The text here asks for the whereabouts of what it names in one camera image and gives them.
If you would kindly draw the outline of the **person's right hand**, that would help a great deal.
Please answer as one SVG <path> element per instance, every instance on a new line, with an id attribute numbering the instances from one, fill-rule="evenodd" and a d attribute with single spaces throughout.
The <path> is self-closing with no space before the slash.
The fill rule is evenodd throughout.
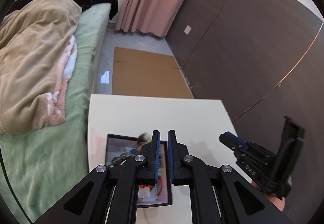
<path id="1" fill-rule="evenodd" d="M 272 195 L 269 195 L 269 194 L 266 194 L 266 193 L 263 193 L 264 197 L 266 197 L 272 204 L 274 204 L 274 206 L 276 208 L 278 208 L 280 211 L 283 211 L 284 208 L 285 208 L 285 198 L 282 197 L 281 199 L 275 197 L 275 196 L 272 196 Z"/>

